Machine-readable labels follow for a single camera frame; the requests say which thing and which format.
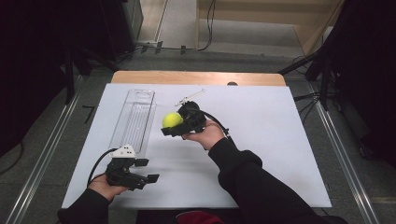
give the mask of gray floor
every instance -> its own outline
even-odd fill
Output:
[[[285,57],[213,52],[188,52],[180,55],[179,52],[172,50],[162,50],[161,53],[155,54],[153,50],[148,50],[145,53],[137,52],[132,58],[123,61],[120,67],[123,70],[272,73],[289,65],[291,61],[291,58]],[[76,107],[21,223],[56,222],[56,211],[61,207],[67,183],[73,174],[92,122],[92,117],[86,122],[90,109],[84,106],[98,105],[104,86],[111,80],[111,77],[112,72],[104,67],[97,67],[90,77],[84,77]],[[293,95],[309,93],[307,82],[301,75],[290,73],[286,76],[286,80]],[[63,91],[53,100],[24,138],[25,152],[19,163],[12,170],[0,176],[0,197],[2,199],[0,202],[2,210],[0,223],[6,222],[12,206],[20,194],[21,186],[32,172],[41,151],[50,138],[52,128],[64,109],[64,99]],[[297,107],[302,108],[308,103],[309,100],[298,102]],[[396,206],[394,201],[389,198],[395,195],[395,169],[382,161],[362,159],[356,141],[342,115],[335,110],[332,110],[332,113],[334,123],[338,127],[337,130],[343,136],[348,153],[359,171],[364,187],[369,196],[375,198],[373,207],[381,223],[393,223]],[[313,109],[307,116],[304,127],[332,200],[332,208],[323,210],[316,208],[316,211],[322,215],[326,212],[329,215],[343,217],[349,223],[364,223],[316,109]],[[0,159],[1,167],[12,162],[19,150],[16,147],[2,157]],[[134,210],[112,210],[110,212],[111,223],[134,223],[134,219]]]
[[[139,41],[162,41],[163,47],[167,48],[203,48],[209,38],[208,24],[206,20],[200,20],[197,34],[195,13],[196,1],[168,0],[158,38],[149,40],[141,36]],[[212,30],[212,45],[206,51],[290,58],[304,55],[290,24],[214,20]]]

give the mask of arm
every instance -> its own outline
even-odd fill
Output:
[[[219,183],[234,198],[246,223],[327,223],[297,193],[264,171],[259,157],[239,151],[212,122],[203,133],[183,137],[209,149],[219,167]]]
[[[109,186],[106,175],[98,176],[69,208],[58,211],[58,218],[62,224],[108,223],[108,206],[125,190],[125,187]]]

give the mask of white table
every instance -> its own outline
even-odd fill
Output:
[[[218,167],[194,142],[163,136],[163,116],[177,111],[175,102],[205,89],[194,101],[230,129],[240,149],[249,149],[263,160],[263,169],[294,189],[312,207],[331,202],[318,171],[304,127],[288,87],[108,84],[78,160],[63,207],[86,188],[89,173],[106,150],[128,90],[156,92],[156,112],[148,140],[147,167],[133,173],[160,174],[158,182],[143,190],[127,191],[112,206],[133,209],[187,207],[230,208],[235,202],[218,183]],[[99,164],[102,173],[110,158]]]

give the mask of yellow tennis ball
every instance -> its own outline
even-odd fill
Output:
[[[163,118],[163,128],[173,128],[183,122],[178,113],[169,113]]]

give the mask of wire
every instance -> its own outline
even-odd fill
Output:
[[[141,51],[142,49],[143,49],[143,48],[135,49],[135,50],[132,51],[132,52],[129,52],[129,53],[126,53],[126,54],[120,56],[119,59],[120,59],[121,57],[122,57],[122,58],[117,62],[117,64],[122,63],[122,62],[125,61],[127,58],[129,58],[129,56],[133,55],[134,53],[136,53],[136,52],[138,52],[138,51]]]
[[[92,176],[93,176],[93,173],[95,172],[96,167],[98,166],[99,162],[103,159],[103,157],[104,157],[105,155],[107,155],[108,153],[113,152],[113,151],[115,151],[115,150],[117,150],[117,149],[116,149],[116,148],[112,148],[112,149],[108,150],[107,152],[105,152],[104,154],[102,154],[102,156],[98,159],[98,161],[96,162],[96,164],[92,167],[90,176],[88,177],[87,187],[88,187],[88,186],[91,184],[91,182],[95,179],[95,178],[92,179]]]
[[[209,25],[209,14],[210,14],[210,9],[213,7],[212,10],[212,19]],[[207,23],[207,30],[209,31],[209,40],[206,43],[206,46],[202,49],[198,50],[206,50],[211,44],[212,44],[212,36],[213,36],[213,19],[215,18],[215,10],[216,10],[216,0],[212,0],[212,3],[210,4],[209,10],[207,11],[206,15],[206,23]]]
[[[301,101],[303,99],[306,99],[306,98],[309,98],[309,97],[312,97],[312,96],[319,96],[319,92],[315,91],[315,92],[309,93],[307,95],[295,96],[295,97],[293,97],[293,100],[294,100],[294,102],[297,102],[297,101]]]
[[[212,0],[210,3],[209,10],[207,11],[206,14],[206,23],[207,23],[207,30],[209,31],[209,38],[206,43],[206,46],[204,46],[201,49],[177,49],[177,48],[163,48],[163,47],[152,47],[152,46],[147,46],[147,45],[139,45],[142,47],[142,49],[170,49],[170,50],[193,50],[193,51],[202,51],[206,50],[211,44],[212,44],[212,37],[213,37],[213,20],[215,18],[215,10],[216,10],[216,0]]]
[[[326,216],[328,216],[329,214],[326,212],[326,210],[324,210],[324,208],[320,208],[323,212],[324,212],[324,214],[326,214]]]
[[[312,100],[311,102],[309,102],[308,105],[304,106],[303,109],[299,110],[299,115],[301,115],[309,106],[311,106],[313,103],[315,102],[315,100]]]
[[[306,112],[305,117],[304,117],[304,119],[303,119],[303,124],[305,123],[305,120],[306,120],[306,118],[308,117],[309,113],[311,112],[312,108],[314,108],[315,104],[316,104],[318,101],[319,101],[319,98],[318,98],[318,99],[314,99],[314,100],[312,101],[312,102],[314,102],[314,103],[311,105],[311,107],[310,107],[310,108],[308,109],[308,111]]]
[[[203,110],[199,110],[199,109],[187,108],[187,110],[189,110],[189,111],[194,111],[194,112],[199,112],[199,113],[203,113],[203,114],[204,114],[205,116],[207,116],[209,119],[212,119],[213,121],[215,121],[215,122],[220,126],[220,128],[223,130],[223,132],[224,132],[225,136],[227,137],[227,139],[228,139],[234,146],[236,146],[235,142],[234,142],[233,139],[231,138],[231,135],[228,133],[228,130],[229,130],[229,129],[224,128],[224,126],[220,123],[220,121],[219,121],[218,119],[216,119],[214,116],[212,116],[212,115],[206,113],[206,112],[203,111]]]
[[[24,151],[23,142],[21,142],[20,145],[21,145],[21,150],[20,150],[20,154],[18,155],[18,158],[17,158],[14,162],[12,162],[12,164],[9,165],[8,168],[6,168],[6,169],[0,171],[0,175],[5,174],[7,171],[9,171],[10,169],[12,169],[12,168],[18,163],[18,161],[21,159],[22,154],[23,154],[23,151]]]
[[[296,57],[296,58],[294,58],[293,59],[293,61],[291,62],[291,64],[294,64],[295,63],[295,61],[297,60],[297,59],[299,59],[299,58],[304,58],[305,59],[305,56],[304,55],[302,55],[302,56],[298,56],[298,57]],[[296,72],[298,72],[298,73],[300,73],[301,75],[305,75],[305,73],[304,72],[300,72],[299,70],[297,70],[297,69],[294,69],[294,71],[296,71]]]

